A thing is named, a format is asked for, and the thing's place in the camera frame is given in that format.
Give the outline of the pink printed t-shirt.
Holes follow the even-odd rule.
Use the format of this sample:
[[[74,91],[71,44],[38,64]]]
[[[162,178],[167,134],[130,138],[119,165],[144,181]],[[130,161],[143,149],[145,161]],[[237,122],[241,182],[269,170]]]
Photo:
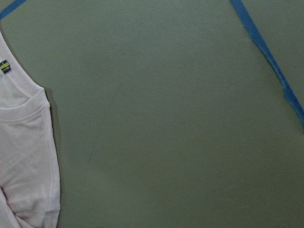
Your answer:
[[[0,41],[0,225],[55,228],[60,176],[43,87]]]

